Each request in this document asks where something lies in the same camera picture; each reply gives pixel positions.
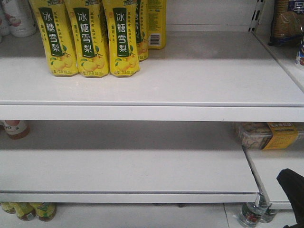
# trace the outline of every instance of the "white bottle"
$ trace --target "white bottle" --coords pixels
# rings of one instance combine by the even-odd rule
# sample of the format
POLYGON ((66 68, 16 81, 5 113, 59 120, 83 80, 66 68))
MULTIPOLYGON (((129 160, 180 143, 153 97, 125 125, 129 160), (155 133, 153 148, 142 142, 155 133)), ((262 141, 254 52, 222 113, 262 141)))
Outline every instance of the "white bottle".
POLYGON ((4 11, 0 5, 0 33, 1 33, 1 35, 6 36, 6 35, 10 34, 9 29, 10 29, 10 25, 5 18, 4 11))
POLYGON ((28 0, 1 0, 10 32, 16 37, 27 37, 36 32, 28 0))

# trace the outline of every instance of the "plastic bottle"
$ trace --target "plastic bottle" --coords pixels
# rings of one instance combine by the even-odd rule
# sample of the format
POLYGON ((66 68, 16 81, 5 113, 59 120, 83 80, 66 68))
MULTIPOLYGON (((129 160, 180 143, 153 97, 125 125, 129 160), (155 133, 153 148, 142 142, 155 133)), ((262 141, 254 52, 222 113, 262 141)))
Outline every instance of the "plastic bottle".
POLYGON ((17 217, 22 221, 30 221, 36 216, 34 208, 29 203, 9 202, 9 204, 15 209, 17 217))
POLYGON ((263 195, 259 195, 258 205, 255 202, 249 202, 243 205, 238 216, 239 223, 244 227, 253 228, 259 223, 262 215, 266 212, 268 206, 263 195))
POLYGON ((9 214, 15 214, 15 209, 10 205, 9 202, 1 202, 2 209, 9 214))
POLYGON ((11 139, 21 139, 28 135, 29 125, 24 120, 1 120, 4 129, 11 139))
POLYGON ((5 18, 4 11, 0 5, 0 35, 6 36, 10 34, 10 25, 5 18))
POLYGON ((279 210, 275 210, 275 209, 267 209, 266 212, 264 213, 264 215, 262 216, 260 222, 262 223, 269 223, 271 222, 274 217, 276 216, 277 212, 279 210))
POLYGON ((56 214, 55 203, 29 203, 39 217, 39 220, 47 222, 50 221, 56 214))
POLYGON ((1 0, 10 32, 16 37, 27 37, 36 32, 28 0, 1 0))

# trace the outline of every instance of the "yellow label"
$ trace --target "yellow label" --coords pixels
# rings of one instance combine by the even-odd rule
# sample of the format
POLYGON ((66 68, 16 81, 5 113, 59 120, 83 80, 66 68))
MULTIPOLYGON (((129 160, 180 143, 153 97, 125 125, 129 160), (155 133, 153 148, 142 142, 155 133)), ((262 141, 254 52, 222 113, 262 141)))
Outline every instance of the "yellow label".
POLYGON ((56 76, 78 74, 71 23, 63 0, 29 0, 41 33, 47 63, 56 76))
POLYGON ((166 45, 167 0, 148 0, 148 48, 162 49, 166 45))
POLYGON ((139 61, 144 61, 148 58, 148 0, 137 0, 135 29, 139 61))
POLYGON ((129 77, 140 70, 136 45, 136 0, 102 0, 110 45, 110 71, 129 77))
POLYGON ((298 131, 292 123, 267 123, 272 132, 272 138, 263 150, 284 149, 298 137, 298 131))
POLYGON ((109 73, 106 21, 100 0, 65 0, 76 44, 78 70, 85 77, 109 73))

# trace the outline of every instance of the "clear plastic package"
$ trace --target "clear plastic package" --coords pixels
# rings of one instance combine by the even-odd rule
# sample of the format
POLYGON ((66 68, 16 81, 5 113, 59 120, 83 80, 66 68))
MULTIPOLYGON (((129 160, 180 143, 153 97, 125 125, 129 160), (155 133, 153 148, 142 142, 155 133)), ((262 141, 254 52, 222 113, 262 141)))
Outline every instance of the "clear plastic package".
MULTIPOLYGON (((292 123, 297 130, 293 143, 304 139, 304 123, 292 123)), ((272 139, 273 133, 267 123, 237 122, 235 131, 240 142, 248 149, 263 149, 272 139)))

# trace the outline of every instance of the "green label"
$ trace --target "green label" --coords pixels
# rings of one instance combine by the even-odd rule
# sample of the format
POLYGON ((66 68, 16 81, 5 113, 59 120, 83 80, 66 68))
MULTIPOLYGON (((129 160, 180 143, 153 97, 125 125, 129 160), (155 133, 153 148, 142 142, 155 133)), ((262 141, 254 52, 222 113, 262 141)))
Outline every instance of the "green label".
POLYGON ((47 37, 53 56, 63 56, 61 45, 59 42, 58 33, 56 30, 56 25, 54 22, 53 11, 51 8, 42 7, 39 8, 39 12, 42 16, 45 31, 47 32, 47 37))
POLYGON ((95 52, 91 35, 89 9, 74 8, 74 13, 77 19, 78 29, 80 33, 82 56, 93 58, 95 57, 95 52))
POLYGON ((129 46, 127 30, 127 9, 113 8, 113 12, 116 24, 117 55, 119 57, 128 57, 129 46))
POLYGON ((142 42, 140 10, 141 10, 141 0, 137 0, 136 14, 135 14, 136 43, 142 42))

